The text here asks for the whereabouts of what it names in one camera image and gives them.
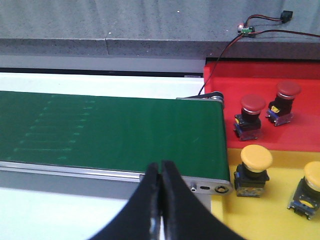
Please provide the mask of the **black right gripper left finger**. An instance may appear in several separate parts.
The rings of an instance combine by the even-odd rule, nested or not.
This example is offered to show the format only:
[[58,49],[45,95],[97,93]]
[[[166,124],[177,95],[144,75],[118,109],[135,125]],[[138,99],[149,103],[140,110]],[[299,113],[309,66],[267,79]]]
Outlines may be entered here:
[[151,163],[122,210],[92,240],[158,240],[160,238],[159,168]]

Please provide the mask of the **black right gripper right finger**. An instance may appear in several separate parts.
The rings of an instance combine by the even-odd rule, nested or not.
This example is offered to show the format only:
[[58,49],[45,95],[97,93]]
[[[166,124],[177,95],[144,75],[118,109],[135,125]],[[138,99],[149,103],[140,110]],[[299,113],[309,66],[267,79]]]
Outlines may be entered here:
[[161,164],[161,207],[166,240],[242,240],[201,203],[174,162]]

